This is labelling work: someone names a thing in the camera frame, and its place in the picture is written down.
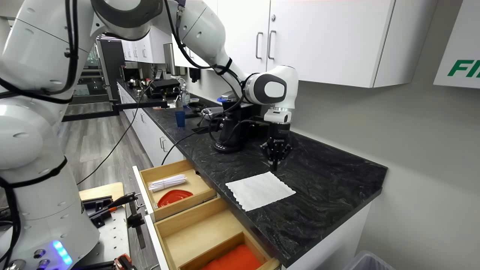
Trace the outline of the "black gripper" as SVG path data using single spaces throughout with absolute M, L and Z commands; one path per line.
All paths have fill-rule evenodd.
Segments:
M 279 167 L 283 164 L 283 159 L 292 152 L 292 140 L 283 132 L 271 134 L 261 144 L 261 152 L 270 162 L 270 170 L 279 170 Z

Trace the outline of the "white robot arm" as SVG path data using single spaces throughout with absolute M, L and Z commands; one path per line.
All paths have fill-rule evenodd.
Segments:
M 198 54 L 244 101 L 264 105 L 264 119 L 286 125 L 298 74 L 291 66 L 244 74 L 225 50 L 225 27 L 204 0 L 22 0 L 1 21 L 0 168 L 22 170 L 60 158 L 54 128 L 72 101 L 85 57 L 105 35 L 139 41 L 151 30 Z

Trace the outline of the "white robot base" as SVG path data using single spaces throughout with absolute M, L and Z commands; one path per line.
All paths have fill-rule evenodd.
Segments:
M 70 270 L 99 242 L 82 210 L 78 186 L 58 138 L 66 108 L 42 102 L 0 104 L 0 173 L 12 215 L 6 263 L 24 270 Z

